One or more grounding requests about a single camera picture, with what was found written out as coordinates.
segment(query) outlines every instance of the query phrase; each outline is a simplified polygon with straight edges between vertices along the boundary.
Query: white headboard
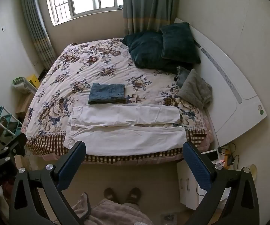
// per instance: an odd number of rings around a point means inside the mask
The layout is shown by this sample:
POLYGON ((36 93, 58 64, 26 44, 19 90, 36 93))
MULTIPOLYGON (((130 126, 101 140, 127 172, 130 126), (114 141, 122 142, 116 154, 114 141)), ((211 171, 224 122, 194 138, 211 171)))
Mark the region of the white headboard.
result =
POLYGON ((190 26, 201 59, 195 70, 213 88, 208 107, 220 146, 236 139, 267 114, 256 92, 232 60, 206 36, 190 26))

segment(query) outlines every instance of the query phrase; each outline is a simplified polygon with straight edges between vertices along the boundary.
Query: bolt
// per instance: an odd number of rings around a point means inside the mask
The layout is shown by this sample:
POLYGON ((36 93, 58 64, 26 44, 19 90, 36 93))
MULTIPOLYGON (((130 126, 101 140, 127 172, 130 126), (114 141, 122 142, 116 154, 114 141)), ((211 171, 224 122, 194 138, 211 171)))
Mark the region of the bolt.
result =
POLYGON ((53 164, 47 164, 45 167, 47 170, 53 169, 53 164))
POLYGON ((250 172, 250 169, 247 168, 247 167, 244 167, 244 168, 243 168, 243 171, 244 171, 245 173, 249 173, 249 172, 250 172))
POLYGON ((19 173, 24 173, 24 171, 25 171, 25 168, 24 168, 24 167, 22 167, 22 168, 20 168, 20 169, 18 170, 19 173))
POLYGON ((215 164, 215 168, 217 170, 221 170, 221 169, 223 169, 223 166, 221 164, 217 163, 217 164, 215 164))

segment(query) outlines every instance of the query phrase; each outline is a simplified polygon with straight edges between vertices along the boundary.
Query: person's foot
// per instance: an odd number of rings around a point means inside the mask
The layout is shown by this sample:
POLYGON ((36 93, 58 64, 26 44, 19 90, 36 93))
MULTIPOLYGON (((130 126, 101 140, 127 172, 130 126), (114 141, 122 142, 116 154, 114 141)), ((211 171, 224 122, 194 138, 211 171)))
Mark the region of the person's foot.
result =
POLYGON ((117 199, 116 194, 114 193, 114 191, 111 188, 107 188, 104 190, 104 198, 120 204, 118 199, 117 199))
POLYGON ((126 198, 126 203, 138 205, 140 198, 141 198, 141 190, 139 188, 133 188, 128 194, 128 197, 126 198))

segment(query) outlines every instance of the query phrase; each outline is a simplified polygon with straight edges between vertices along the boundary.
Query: beige wall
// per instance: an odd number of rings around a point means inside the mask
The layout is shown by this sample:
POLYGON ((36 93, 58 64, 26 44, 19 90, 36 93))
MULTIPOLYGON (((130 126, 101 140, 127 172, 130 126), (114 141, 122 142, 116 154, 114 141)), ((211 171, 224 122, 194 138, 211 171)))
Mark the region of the beige wall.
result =
POLYGON ((180 0, 177 17, 229 55, 265 107, 267 118, 235 141, 239 168, 258 168, 260 222, 265 224, 270 219, 270 2, 180 0))
POLYGON ((122 11, 91 14, 53 26, 46 0, 38 0, 44 24, 57 56, 71 43, 124 37, 122 11))
POLYGON ((42 70, 20 0, 0 0, 0 105, 14 113, 20 93, 11 87, 12 80, 42 70))

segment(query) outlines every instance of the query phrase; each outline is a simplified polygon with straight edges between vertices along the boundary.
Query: tiled floor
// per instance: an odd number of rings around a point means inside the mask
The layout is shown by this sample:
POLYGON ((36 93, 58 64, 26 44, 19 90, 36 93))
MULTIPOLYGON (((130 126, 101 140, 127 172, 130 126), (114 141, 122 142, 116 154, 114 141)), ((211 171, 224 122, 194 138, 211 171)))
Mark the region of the tiled floor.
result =
MULTIPOLYGON (((33 169, 44 168, 48 162, 33 157, 33 169)), ((78 169, 69 188, 63 191, 70 205, 74 205, 83 192, 87 192, 92 206, 103 199, 105 188, 111 187, 123 202, 133 187, 139 187, 142 198, 140 209, 155 225, 160 224, 160 215, 186 209, 179 202, 176 163, 144 166, 108 166, 83 164, 78 169)), ((47 208, 51 219, 55 219, 51 208, 47 208)))

